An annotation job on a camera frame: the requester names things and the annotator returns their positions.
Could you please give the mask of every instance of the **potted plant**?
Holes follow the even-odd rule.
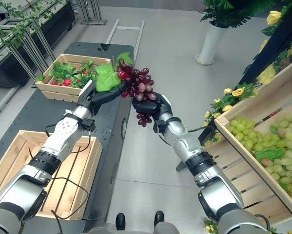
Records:
[[[237,28],[247,22],[252,16],[265,12],[274,5],[274,0],[247,0],[242,5],[234,0],[204,0],[205,16],[201,19],[210,21],[202,51],[195,60],[202,65],[214,62],[216,49],[229,27]]]

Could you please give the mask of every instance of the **grape leaf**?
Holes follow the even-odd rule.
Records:
[[[284,155],[283,149],[263,149],[261,151],[255,152],[256,159],[261,162],[263,158],[268,158],[274,161],[276,158],[280,158]]]
[[[97,66],[96,71],[98,73],[96,82],[98,92],[109,91],[121,83],[110,63]]]

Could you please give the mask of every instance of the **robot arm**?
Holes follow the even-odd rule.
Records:
[[[93,117],[100,106],[123,93],[126,83],[109,92],[95,93],[95,90],[95,84],[91,82],[82,89],[76,109],[64,115],[40,151],[0,192],[0,234],[17,234],[21,223],[38,212],[46,197],[43,188],[50,182],[53,173],[71,153],[83,132],[94,130]],[[202,150],[196,137],[188,133],[179,118],[173,117],[168,100],[156,95],[156,101],[138,102],[133,99],[133,106],[138,112],[152,114],[154,131],[164,135],[187,165],[195,183],[201,188],[199,201],[206,215],[219,221],[220,234],[267,234],[257,218],[242,209],[239,192],[212,157]]]

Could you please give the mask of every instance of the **wooden display stand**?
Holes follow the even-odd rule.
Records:
[[[256,131],[268,133],[275,118],[286,113],[292,113],[292,64],[270,84],[261,86],[257,96],[239,102],[215,119],[226,140],[206,149],[241,192],[246,210],[265,215],[273,225],[292,217],[292,199],[227,127],[231,120],[246,117],[260,122]]]
[[[20,130],[0,161],[0,191],[25,164],[31,160],[29,149],[35,155],[44,144],[47,135],[41,132]],[[84,149],[89,137],[82,136],[76,142],[73,152]],[[68,178],[89,191],[92,187],[97,165],[100,159],[102,145],[96,137],[85,151],[70,154],[61,164],[53,177]],[[48,193],[37,216],[55,218],[51,213],[54,210],[59,216],[67,217],[75,211],[86,198],[86,193],[65,179],[56,179],[49,182],[45,188]],[[82,219],[85,210],[84,204],[67,220]]]
[[[54,62],[70,63],[78,69],[81,66],[82,62],[87,62],[89,59],[94,60],[94,65],[91,67],[92,71],[95,70],[95,66],[99,66],[105,63],[111,63],[111,60],[108,58],[96,58],[96,57],[68,55],[68,54],[60,54]],[[45,97],[49,99],[78,102],[78,95],[81,89],[67,87],[67,86],[51,85],[51,83],[54,82],[54,77],[49,76],[48,72],[52,69],[53,69],[53,65],[51,65],[43,73],[43,75],[45,76],[45,81],[35,82],[36,86],[42,91]]]

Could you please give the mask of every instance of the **gray floor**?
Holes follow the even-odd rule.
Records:
[[[150,69],[155,91],[168,97],[174,115],[189,129],[203,125],[209,103],[221,97],[223,89],[236,85],[265,39],[260,33],[265,19],[253,18],[243,27],[229,29],[214,65],[201,66],[194,55],[200,52],[209,25],[200,22],[198,13],[120,7],[101,11],[108,20],[105,27],[78,21],[57,45],[55,55],[73,41],[105,42],[116,19],[122,26],[139,26],[145,20],[136,67]],[[111,43],[135,45],[136,39],[137,32],[121,30]],[[21,88],[0,114],[0,138],[33,91],[29,84]],[[114,223],[117,213],[124,212],[127,229],[152,231],[154,214],[162,210],[182,234],[204,233],[205,214],[192,176],[186,170],[175,171],[179,159],[173,150],[153,134],[151,126],[138,126],[135,115],[132,110],[108,222]],[[39,233],[46,232],[41,228]]]

